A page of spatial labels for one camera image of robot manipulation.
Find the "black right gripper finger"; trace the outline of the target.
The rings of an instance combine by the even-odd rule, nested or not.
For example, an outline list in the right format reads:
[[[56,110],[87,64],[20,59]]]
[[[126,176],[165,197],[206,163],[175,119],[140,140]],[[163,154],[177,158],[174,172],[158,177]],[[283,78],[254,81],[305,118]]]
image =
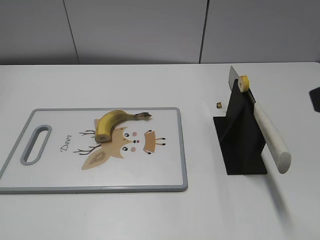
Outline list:
[[[309,91],[309,97],[315,112],[320,112],[320,87]]]

